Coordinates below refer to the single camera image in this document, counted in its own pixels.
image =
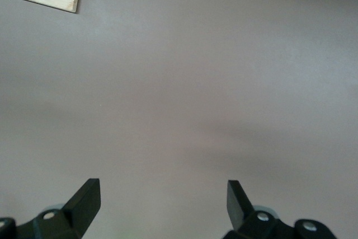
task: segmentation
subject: gray surface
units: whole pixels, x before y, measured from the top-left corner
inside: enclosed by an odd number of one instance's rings
[[[357,237],[358,0],[0,0],[0,215],[99,177],[85,238],[212,238],[228,179]]]

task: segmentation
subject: silver screw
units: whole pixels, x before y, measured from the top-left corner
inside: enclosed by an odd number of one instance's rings
[[[53,218],[54,216],[55,216],[54,212],[49,212],[44,215],[44,219],[50,219],[50,218]]]
[[[257,214],[257,218],[261,221],[269,221],[269,217],[266,213],[260,212]]]
[[[304,222],[303,227],[311,232],[315,232],[317,230],[317,227],[312,222]]]

